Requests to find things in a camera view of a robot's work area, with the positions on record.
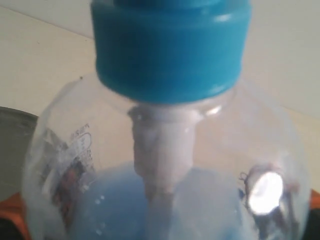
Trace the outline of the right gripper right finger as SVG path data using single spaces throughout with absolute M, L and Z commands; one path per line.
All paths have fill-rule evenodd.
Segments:
M 308 239 L 320 239 L 320 193 L 315 190 L 311 191 Z

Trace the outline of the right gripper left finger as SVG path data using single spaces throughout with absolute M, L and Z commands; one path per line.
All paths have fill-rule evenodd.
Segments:
M 26 206 L 19 192 L 0 202 L 0 218 L 13 223 L 23 240 L 31 240 L 26 222 Z

